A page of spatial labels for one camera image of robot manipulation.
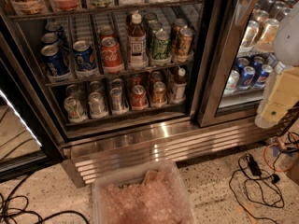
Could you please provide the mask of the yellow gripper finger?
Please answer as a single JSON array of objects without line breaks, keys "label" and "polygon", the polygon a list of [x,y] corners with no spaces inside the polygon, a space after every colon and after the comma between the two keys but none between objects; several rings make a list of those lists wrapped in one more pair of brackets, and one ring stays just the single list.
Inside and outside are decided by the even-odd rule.
[{"label": "yellow gripper finger", "polygon": [[260,117],[265,123],[278,123],[299,102],[299,67],[274,71],[266,81]]}]

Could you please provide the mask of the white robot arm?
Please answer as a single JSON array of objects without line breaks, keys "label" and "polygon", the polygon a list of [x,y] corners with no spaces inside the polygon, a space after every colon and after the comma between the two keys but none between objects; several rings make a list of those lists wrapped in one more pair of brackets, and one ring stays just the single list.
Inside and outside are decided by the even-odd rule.
[{"label": "white robot arm", "polygon": [[299,2],[278,27],[274,53],[285,68],[266,80],[255,118],[255,124],[263,129],[277,125],[299,102]]}]

